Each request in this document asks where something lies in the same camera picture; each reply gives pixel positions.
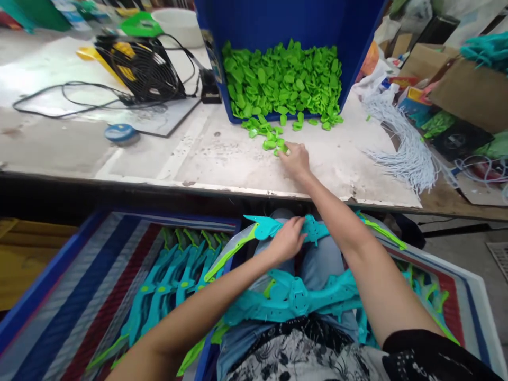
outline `black fan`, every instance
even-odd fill
[[[95,48],[132,92],[136,102],[186,97],[184,85],[156,38],[97,36]]]

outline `workbench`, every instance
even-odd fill
[[[264,138],[250,139],[245,129],[230,123],[223,105],[198,104],[169,137],[143,134],[138,143],[127,148],[113,146],[104,138],[111,112],[83,114],[79,120],[52,120],[10,109],[20,95],[55,83],[85,80],[82,73],[88,81],[118,86],[97,62],[77,59],[71,49],[74,42],[57,42],[53,50],[60,52],[60,57],[43,48],[0,71],[0,168],[4,172],[94,184],[116,182],[199,193],[308,199],[284,173],[273,151],[262,149]],[[62,46],[71,47],[65,53],[65,70],[55,67],[63,61]],[[192,53],[210,67],[204,48]],[[187,57],[182,52],[171,52],[170,57],[181,78],[186,78],[191,70],[185,64]],[[44,70],[51,70],[53,76],[41,75]],[[22,73],[24,87],[17,88],[13,77]],[[91,73],[97,77],[89,78]],[[196,80],[197,76],[186,88],[192,89]],[[54,97],[46,101],[53,102]],[[65,107],[55,108],[61,112]],[[123,117],[136,127],[136,123],[164,120],[164,115],[157,114],[164,112],[170,108],[130,112],[132,115],[124,112]],[[367,116],[351,93],[343,108],[343,124],[328,132],[305,122],[302,131],[294,132],[289,121],[283,137],[306,144],[311,169],[322,183],[341,200],[366,210],[508,221],[508,209],[471,205],[442,179],[431,192],[418,197],[404,181],[384,173],[365,152],[395,152],[395,148],[380,122]]]

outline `white table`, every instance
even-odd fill
[[[103,137],[108,122],[152,123],[154,111],[98,111],[81,121],[55,121],[21,115],[10,109],[21,94],[69,80],[119,84],[96,62],[83,62],[74,54],[82,41],[55,41],[0,70],[0,106],[8,123],[2,125],[0,162],[4,171],[82,180],[150,184],[210,192],[308,198],[287,178],[273,151],[263,151],[263,137],[250,139],[247,131],[229,122],[223,105],[198,105],[169,138],[143,134],[134,146],[117,148]],[[193,51],[210,65],[206,51]],[[191,73],[187,57],[168,53],[182,79]],[[186,84],[195,86],[196,77]],[[99,103],[107,93],[75,93],[79,99]],[[37,110],[74,110],[75,105],[50,94],[31,104]],[[403,182],[384,174],[364,150],[394,152],[388,134],[367,114],[354,95],[342,112],[344,123],[332,131],[304,124],[294,132],[284,128],[288,141],[305,143],[311,167],[320,180],[342,200],[394,207],[420,208],[419,198]]]

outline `person's lap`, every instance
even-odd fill
[[[286,222],[294,214],[286,209],[277,209],[271,217],[279,222]],[[257,255],[270,245],[271,239],[259,242],[255,254]],[[316,291],[325,287],[330,275],[339,276],[344,272],[342,254],[331,236],[319,240],[318,246],[306,243],[302,247],[304,259],[301,278],[308,290]],[[279,269],[295,275],[294,260],[284,262]],[[250,287],[251,290],[263,292],[268,286],[268,276],[259,278]],[[321,318],[331,326],[347,333],[358,340],[358,324],[352,311],[342,315],[341,323],[335,316],[322,315]],[[274,323],[260,321],[245,321],[232,327],[222,338],[221,353],[217,361],[217,379],[222,379],[231,366],[238,361],[247,350],[256,342],[256,339]]]

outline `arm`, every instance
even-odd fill
[[[426,329],[443,335],[385,248],[360,218],[312,174],[305,146],[286,144],[291,153],[287,156],[280,151],[280,159],[311,197],[342,251],[379,345],[383,347],[388,336],[401,330]]]
[[[234,300],[269,269],[293,258],[302,247],[305,219],[289,220],[259,255],[217,279],[176,307],[143,336],[107,381],[166,381],[175,378],[185,354],[209,333]]]

